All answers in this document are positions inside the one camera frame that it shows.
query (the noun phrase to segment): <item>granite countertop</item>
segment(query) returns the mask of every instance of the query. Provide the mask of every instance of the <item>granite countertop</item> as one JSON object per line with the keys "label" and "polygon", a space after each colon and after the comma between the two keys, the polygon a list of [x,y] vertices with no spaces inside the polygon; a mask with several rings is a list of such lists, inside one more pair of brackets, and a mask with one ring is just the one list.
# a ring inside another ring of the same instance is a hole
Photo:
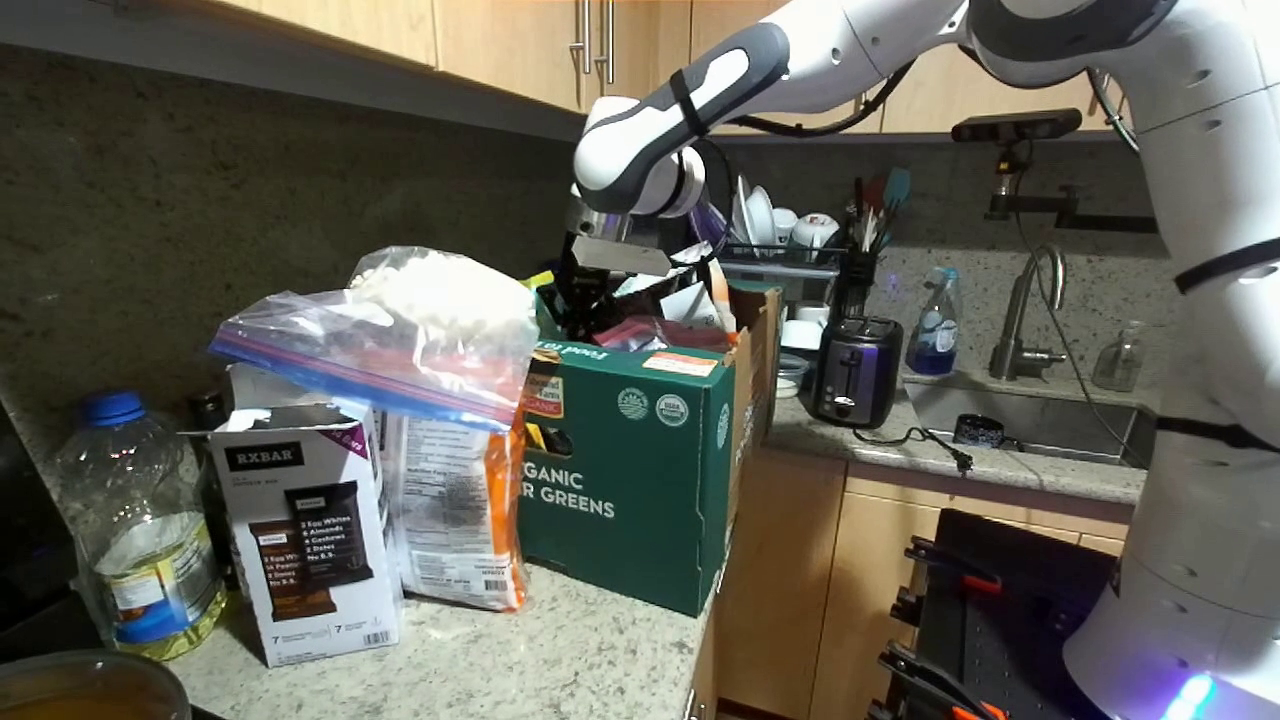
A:
{"label": "granite countertop", "polygon": [[402,638],[378,654],[264,669],[247,610],[172,661],[189,700],[223,720],[681,720],[708,620],[529,567],[519,612],[402,599]]}
{"label": "granite countertop", "polygon": [[[860,436],[867,439],[898,439],[915,429],[915,409],[898,396],[880,429]],[[841,425],[813,421],[794,396],[779,396],[769,429],[771,449],[843,457],[875,469],[909,469],[932,477],[956,477],[956,459],[926,439],[909,443],[862,443]],[[1066,457],[1041,457],[1041,451],[1013,451],[1013,449],[977,449],[964,443],[972,457],[967,484],[1000,484],[1019,491],[1052,491],[1075,500],[1102,500],[1102,504],[1136,504],[1144,491],[1144,469],[1129,463],[1097,463],[1097,459],[1066,459]]]}

